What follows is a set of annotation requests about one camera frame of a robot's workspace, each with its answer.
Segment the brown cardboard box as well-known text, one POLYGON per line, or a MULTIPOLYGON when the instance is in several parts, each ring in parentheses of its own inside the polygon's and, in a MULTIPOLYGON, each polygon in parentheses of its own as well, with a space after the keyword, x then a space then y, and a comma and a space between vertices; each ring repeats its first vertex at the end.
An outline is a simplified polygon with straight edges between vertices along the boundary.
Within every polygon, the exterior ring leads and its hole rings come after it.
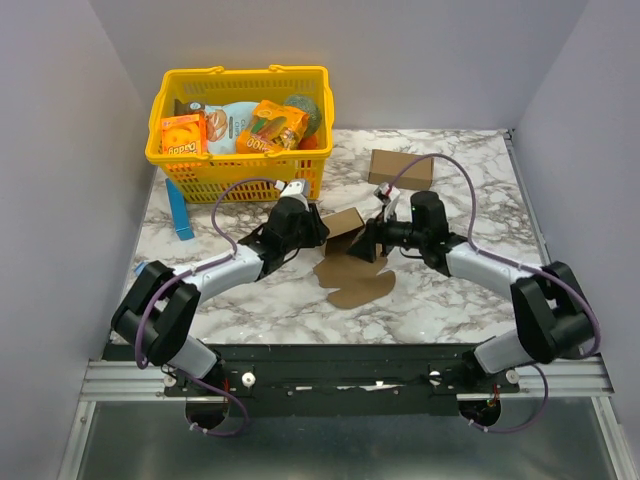
POLYGON ((344 310, 355 309, 388 295, 395 287, 396 275, 387 270, 387 259, 368 263, 347 254, 365 222, 352 207, 322 218, 329 234, 321 246, 322 260, 313 268, 319 285, 332 289, 327 300, 344 310))
MULTIPOLYGON (((374 149, 371 152, 367 182, 372 185, 390 183, 416 158, 418 155, 410 153, 374 149)), ((412 166, 395 182, 395 186, 413 191, 429 190, 433 175, 434 159, 429 157, 412 166)))

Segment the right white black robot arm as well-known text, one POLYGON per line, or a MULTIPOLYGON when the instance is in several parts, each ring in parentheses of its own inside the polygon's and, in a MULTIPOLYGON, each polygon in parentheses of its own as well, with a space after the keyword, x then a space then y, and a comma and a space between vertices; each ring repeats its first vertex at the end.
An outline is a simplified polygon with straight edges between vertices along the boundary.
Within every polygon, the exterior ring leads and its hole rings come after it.
POLYGON ((571 268, 519 264, 473 248, 468 238, 450 231, 439 196, 419 191, 410 198, 411 218, 398 220, 399 192, 387 184, 375 192, 381 212, 369 219, 348 248, 348 255, 374 262, 393 249, 414 249, 426 266, 447 277, 475 283, 511 301, 516 326, 463 354, 450 378, 480 392, 496 375, 531 363, 574 358, 586 342, 599 338, 593 314, 571 268))

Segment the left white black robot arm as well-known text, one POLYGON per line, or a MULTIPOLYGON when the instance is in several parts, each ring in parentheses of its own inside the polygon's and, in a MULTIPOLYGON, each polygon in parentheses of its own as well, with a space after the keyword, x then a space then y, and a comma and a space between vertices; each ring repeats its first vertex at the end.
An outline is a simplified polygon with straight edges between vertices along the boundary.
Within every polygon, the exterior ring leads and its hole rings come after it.
POLYGON ((189 334, 199 305, 269 276, 299 250, 321 246, 328 233, 315 204, 282 197, 267 221, 225 254, 192 266, 146 264, 111 328, 134 347, 136 361, 181 370, 197 393, 212 394, 221 385, 220 356, 189 334))

